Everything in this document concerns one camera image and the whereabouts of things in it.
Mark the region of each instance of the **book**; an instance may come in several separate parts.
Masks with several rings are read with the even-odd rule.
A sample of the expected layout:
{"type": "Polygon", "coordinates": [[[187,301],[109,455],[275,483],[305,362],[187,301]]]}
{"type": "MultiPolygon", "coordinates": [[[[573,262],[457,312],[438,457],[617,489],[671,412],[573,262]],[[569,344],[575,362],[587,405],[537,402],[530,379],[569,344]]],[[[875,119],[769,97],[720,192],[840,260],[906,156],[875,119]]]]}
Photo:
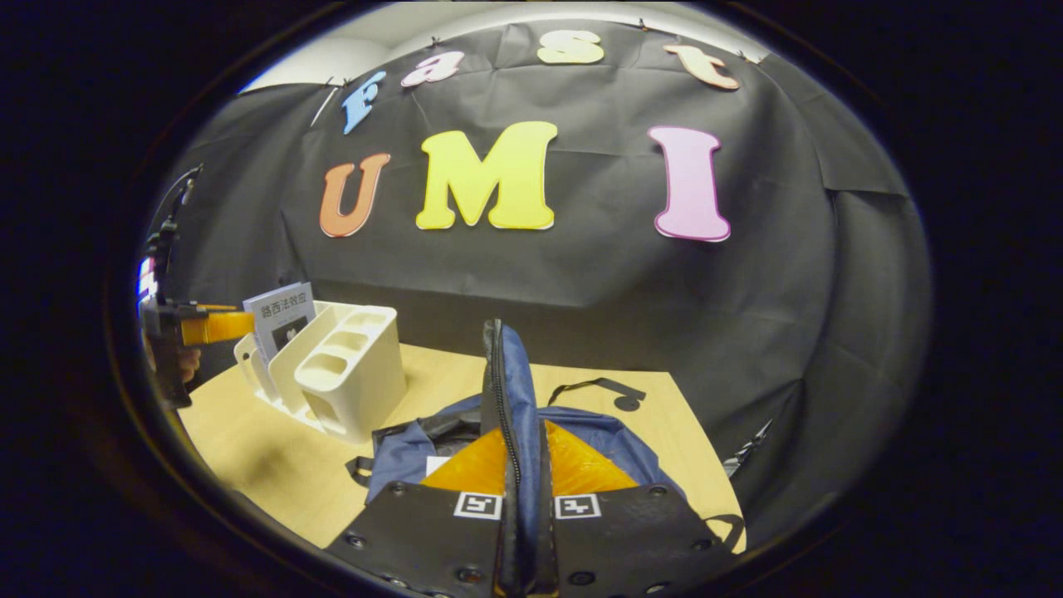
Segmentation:
{"type": "Polygon", "coordinates": [[[247,298],[243,311],[255,315],[255,345],[267,370],[281,349],[317,315],[308,281],[297,281],[247,298]]]}

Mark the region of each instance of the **white tag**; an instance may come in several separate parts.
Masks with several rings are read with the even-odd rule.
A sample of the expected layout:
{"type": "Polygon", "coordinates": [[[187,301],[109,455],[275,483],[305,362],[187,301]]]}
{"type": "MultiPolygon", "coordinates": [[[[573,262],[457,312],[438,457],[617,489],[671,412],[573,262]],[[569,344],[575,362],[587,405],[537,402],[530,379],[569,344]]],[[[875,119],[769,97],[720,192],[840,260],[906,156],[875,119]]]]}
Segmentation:
{"type": "Polygon", "coordinates": [[[434,455],[429,455],[424,462],[424,477],[427,478],[431,476],[433,472],[439,469],[439,466],[450,461],[450,459],[451,458],[449,457],[436,457],[434,455]]]}
{"type": "Polygon", "coordinates": [[[502,497],[493,494],[463,492],[458,495],[458,505],[454,509],[454,516],[497,522],[502,518],[502,497]]]}
{"type": "Polygon", "coordinates": [[[598,506],[597,496],[593,494],[554,497],[555,519],[586,519],[601,516],[602,508],[598,506]]]}

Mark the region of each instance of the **backpack strap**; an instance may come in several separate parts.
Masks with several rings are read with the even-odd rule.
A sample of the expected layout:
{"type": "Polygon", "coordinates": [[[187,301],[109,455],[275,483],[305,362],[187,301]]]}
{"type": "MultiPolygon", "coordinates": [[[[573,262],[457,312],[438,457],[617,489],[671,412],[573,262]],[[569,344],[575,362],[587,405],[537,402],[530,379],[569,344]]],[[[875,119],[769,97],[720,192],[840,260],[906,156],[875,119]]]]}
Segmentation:
{"type": "Polygon", "coordinates": [[[369,476],[359,472],[372,471],[373,460],[369,457],[356,457],[347,463],[347,473],[351,475],[351,479],[357,482],[359,486],[366,489],[369,488],[369,476]]]}
{"type": "Polygon", "coordinates": [[[738,515],[715,515],[713,517],[705,517],[703,522],[723,522],[731,527],[731,531],[727,533],[727,537],[723,540],[724,547],[727,548],[728,552],[733,552],[735,547],[738,546],[739,539],[742,537],[742,531],[745,530],[745,520],[738,515]]]}
{"type": "Polygon", "coordinates": [[[621,411],[636,411],[639,409],[640,401],[643,401],[646,398],[646,394],[638,389],[631,389],[626,385],[621,385],[620,382],[608,378],[595,378],[594,380],[576,382],[575,385],[562,385],[557,389],[554,389],[554,394],[551,395],[550,400],[546,401],[546,407],[554,405],[554,401],[557,400],[558,395],[561,393],[566,391],[574,391],[591,385],[612,391],[613,393],[620,393],[621,396],[617,397],[613,405],[621,411]]]}

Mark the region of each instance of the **black zipper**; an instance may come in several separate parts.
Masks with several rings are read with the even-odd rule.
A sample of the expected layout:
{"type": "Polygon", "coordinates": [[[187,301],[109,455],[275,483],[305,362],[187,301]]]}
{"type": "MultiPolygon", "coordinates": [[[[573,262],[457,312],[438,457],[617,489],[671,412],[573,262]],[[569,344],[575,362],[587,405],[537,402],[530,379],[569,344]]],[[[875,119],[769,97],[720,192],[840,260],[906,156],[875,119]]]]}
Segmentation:
{"type": "Polygon", "coordinates": [[[517,444],[513,442],[513,431],[509,427],[509,418],[506,413],[506,397],[503,385],[504,368],[502,363],[502,321],[495,319],[494,334],[491,343],[491,390],[494,392],[494,407],[499,410],[499,429],[502,430],[502,440],[506,443],[506,451],[509,454],[509,462],[513,466],[513,483],[517,488],[521,485],[521,464],[517,459],[517,444]]]}

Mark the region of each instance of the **table surface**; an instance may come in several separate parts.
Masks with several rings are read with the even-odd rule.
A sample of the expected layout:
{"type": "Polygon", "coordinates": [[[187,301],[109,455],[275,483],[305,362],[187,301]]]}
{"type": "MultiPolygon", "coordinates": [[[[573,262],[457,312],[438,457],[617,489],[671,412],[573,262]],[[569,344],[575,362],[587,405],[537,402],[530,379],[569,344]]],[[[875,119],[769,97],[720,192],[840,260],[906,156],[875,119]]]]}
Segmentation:
{"type": "MultiPolygon", "coordinates": [[[[381,426],[432,415],[479,392],[483,358],[401,345],[406,395],[381,426]]],[[[667,373],[614,372],[532,364],[539,407],[561,385],[607,377],[646,393],[640,409],[613,406],[615,393],[590,386],[561,394],[554,405],[611,415],[657,454],[661,468],[702,517],[742,515],[723,465],[686,399],[667,373]]],[[[372,443],[352,445],[319,432],[254,395],[234,365],[191,394],[181,418],[203,460],[223,483],[274,519],[324,548],[361,512],[366,489],[344,465],[372,457],[372,443]]],[[[729,524],[708,522],[720,537],[729,524]]],[[[745,550],[745,531],[736,552],[745,550]]]]}

